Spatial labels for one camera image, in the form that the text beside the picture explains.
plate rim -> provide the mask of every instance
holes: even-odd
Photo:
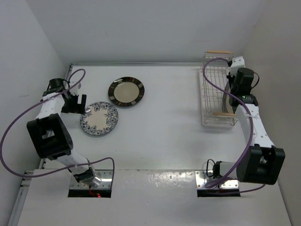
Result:
[[[81,121],[83,120],[82,117],[83,117],[84,114],[81,114],[81,115],[80,115],[79,123],[80,123],[81,129],[82,129],[85,133],[87,133],[87,134],[89,134],[89,135],[91,135],[91,136],[101,137],[101,136],[104,136],[104,135],[110,133],[110,132],[116,127],[116,125],[117,125],[117,123],[118,123],[118,120],[119,120],[119,113],[118,113],[117,108],[116,108],[113,104],[111,104],[111,103],[109,103],[109,102],[106,102],[106,101],[96,101],[96,102],[93,102],[93,103],[89,104],[87,107],[85,107],[85,112],[86,112],[86,109],[87,109],[88,107],[90,107],[91,105],[93,105],[93,104],[95,104],[95,103],[107,103],[107,104],[110,104],[110,105],[112,105],[112,106],[116,109],[116,112],[117,112],[117,121],[116,121],[116,123],[115,123],[115,126],[114,126],[109,132],[104,133],[104,134],[100,134],[100,135],[97,135],[97,134],[91,134],[91,133],[88,133],[87,131],[85,131],[84,128],[82,128],[82,126],[81,126]]]
[[[135,85],[137,85],[137,87],[139,89],[139,94],[138,94],[137,98],[135,100],[133,100],[132,102],[125,103],[125,102],[121,102],[116,99],[116,97],[114,95],[114,90],[122,82],[132,82]],[[110,101],[119,107],[129,107],[129,106],[133,106],[133,105],[137,104],[143,98],[144,93],[145,93],[145,88],[144,88],[143,83],[139,79],[134,78],[134,77],[121,77],[119,79],[116,79],[109,86],[109,90],[108,90],[108,96],[109,96]]]

plate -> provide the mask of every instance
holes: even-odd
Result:
[[[110,85],[108,94],[110,100],[120,107],[133,106],[144,96],[144,86],[136,78],[123,77]]]
[[[107,102],[96,102],[89,105],[80,117],[82,129],[94,136],[101,136],[110,132],[117,122],[117,109]]]

white wire dish rack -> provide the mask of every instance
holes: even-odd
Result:
[[[203,58],[203,65],[199,70],[202,122],[204,126],[232,127],[237,118],[228,104],[229,97],[223,92],[211,86],[203,77],[203,66],[213,58],[222,57],[227,60],[233,58],[233,53],[228,51],[206,51]],[[206,67],[207,78],[221,89],[229,90],[227,81],[228,65],[222,60],[216,60]]]

white table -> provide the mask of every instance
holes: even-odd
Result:
[[[34,178],[19,226],[290,225],[278,184],[242,197],[197,197],[193,170],[203,169],[208,158],[235,161],[246,145],[239,123],[232,129],[201,126],[199,66],[94,65],[72,70],[79,68],[87,71],[81,89],[87,105],[109,102],[108,87],[119,77],[136,77],[145,86],[141,102],[118,108],[116,128],[103,137],[82,131],[79,115],[62,114],[74,149],[90,161],[115,159],[112,197],[67,198],[68,171]],[[35,173],[58,167],[47,161],[46,169]],[[111,169],[111,162],[95,168]],[[240,190],[257,186],[240,183]]]

wooden handle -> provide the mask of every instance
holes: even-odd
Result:
[[[228,116],[228,117],[236,117],[233,113],[226,113],[226,112],[213,112],[213,115],[217,116]]]
[[[207,50],[206,53],[221,53],[221,54],[233,54],[230,51],[223,51],[223,50]]]

